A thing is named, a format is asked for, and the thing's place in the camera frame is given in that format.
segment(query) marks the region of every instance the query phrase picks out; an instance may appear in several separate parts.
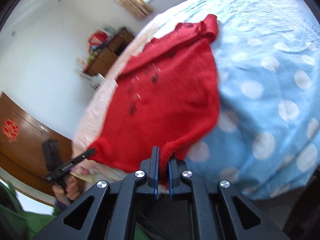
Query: red knit garment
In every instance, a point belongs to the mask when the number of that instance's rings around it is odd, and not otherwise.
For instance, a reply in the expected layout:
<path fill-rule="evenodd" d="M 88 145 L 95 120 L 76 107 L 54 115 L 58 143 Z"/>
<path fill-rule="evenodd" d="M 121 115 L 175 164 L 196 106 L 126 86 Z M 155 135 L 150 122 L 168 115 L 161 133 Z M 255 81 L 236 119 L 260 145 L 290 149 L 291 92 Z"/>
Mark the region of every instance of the red knit garment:
<path fill-rule="evenodd" d="M 188 148 L 208 133 L 219 114 L 217 71 L 210 43 L 218 35 L 217 17 L 179 23 L 131 57 L 117 79 L 100 137 L 90 159 L 126 172 L 138 170 L 160 147 L 159 170 L 170 156 L 185 158 Z"/>

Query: blue polka dot bedsheet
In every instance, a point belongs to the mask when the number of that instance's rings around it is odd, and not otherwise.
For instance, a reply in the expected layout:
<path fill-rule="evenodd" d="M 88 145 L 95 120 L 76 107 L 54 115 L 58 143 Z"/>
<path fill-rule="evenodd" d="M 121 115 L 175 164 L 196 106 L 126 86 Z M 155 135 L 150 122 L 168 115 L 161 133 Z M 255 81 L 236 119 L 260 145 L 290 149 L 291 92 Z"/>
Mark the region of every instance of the blue polka dot bedsheet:
<path fill-rule="evenodd" d="M 252 199 L 304 186 L 320 163 L 320 26 L 303 0 L 189 0 L 175 18 L 218 17 L 217 126 L 185 159 Z M 172 28 L 168 21 L 159 31 Z"/>

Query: clutter on cabinet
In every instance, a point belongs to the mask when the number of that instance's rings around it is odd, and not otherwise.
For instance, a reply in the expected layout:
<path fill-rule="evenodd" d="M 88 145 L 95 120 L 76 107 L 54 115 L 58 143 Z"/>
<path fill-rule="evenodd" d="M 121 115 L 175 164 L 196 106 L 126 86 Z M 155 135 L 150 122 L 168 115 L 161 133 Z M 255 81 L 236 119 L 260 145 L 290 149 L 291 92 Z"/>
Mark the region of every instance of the clutter on cabinet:
<path fill-rule="evenodd" d="M 90 85 L 94 89 L 98 89 L 104 80 L 105 80 L 104 76 L 102 76 L 100 73 L 98 73 L 92 77 Z"/>
<path fill-rule="evenodd" d="M 133 34 L 125 27 L 121 28 L 118 33 L 113 30 L 113 28 L 98 30 L 89 37 L 88 58 L 77 59 L 84 74 L 105 76 L 118 56 L 134 39 Z"/>

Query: white wall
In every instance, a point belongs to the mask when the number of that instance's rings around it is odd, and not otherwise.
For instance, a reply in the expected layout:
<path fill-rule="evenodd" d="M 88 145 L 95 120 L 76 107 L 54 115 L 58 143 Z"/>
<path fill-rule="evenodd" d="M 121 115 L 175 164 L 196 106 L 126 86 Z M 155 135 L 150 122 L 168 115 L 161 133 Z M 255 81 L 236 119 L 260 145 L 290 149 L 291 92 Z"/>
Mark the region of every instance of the white wall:
<path fill-rule="evenodd" d="M 62 2 L 70 11 L 100 27 L 111 25 L 117 30 L 126 26 L 137 34 L 145 25 L 114 0 L 62 0 Z"/>
<path fill-rule="evenodd" d="M 0 32 L 0 54 L 11 41 L 12 32 L 19 33 L 56 6 L 58 0 L 21 0 Z"/>
<path fill-rule="evenodd" d="M 3 180 L 0 179 L 0 183 L 4 184 L 8 187 L 8 184 L 6 184 Z M 16 191 L 17 199 L 19 200 L 22 209 L 27 212 L 33 212 L 38 214 L 46 214 L 46 215 L 52 215 L 53 213 L 53 207 L 42 204 L 36 200 L 33 200 L 32 198 L 29 198 L 26 195 L 23 195 L 22 193 Z"/>
<path fill-rule="evenodd" d="M 94 89 L 77 72 L 95 25 L 60 3 L 13 37 L 0 56 L 0 90 L 56 132 L 72 138 Z"/>

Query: metal screw head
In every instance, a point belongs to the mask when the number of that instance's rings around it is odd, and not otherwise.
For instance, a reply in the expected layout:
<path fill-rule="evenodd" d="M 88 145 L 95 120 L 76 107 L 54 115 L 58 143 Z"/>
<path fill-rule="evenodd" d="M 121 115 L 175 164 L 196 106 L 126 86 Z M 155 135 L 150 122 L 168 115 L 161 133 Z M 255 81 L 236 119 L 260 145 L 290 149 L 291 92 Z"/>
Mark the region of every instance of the metal screw head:
<path fill-rule="evenodd" d="M 104 181 L 104 180 L 100 180 L 98 183 L 97 183 L 97 187 L 99 188 L 104 188 L 108 185 L 108 182 Z"/>
<path fill-rule="evenodd" d="M 183 171 L 183 172 L 182 172 L 182 176 L 189 178 L 189 177 L 192 176 L 192 172 L 191 172 L 191 171 Z"/>
<path fill-rule="evenodd" d="M 220 181 L 220 186 L 227 188 L 230 186 L 230 182 L 227 180 L 222 180 L 222 181 Z"/>
<path fill-rule="evenodd" d="M 138 178 L 142 178 L 145 175 L 145 173 L 144 171 L 136 171 L 134 175 Z"/>

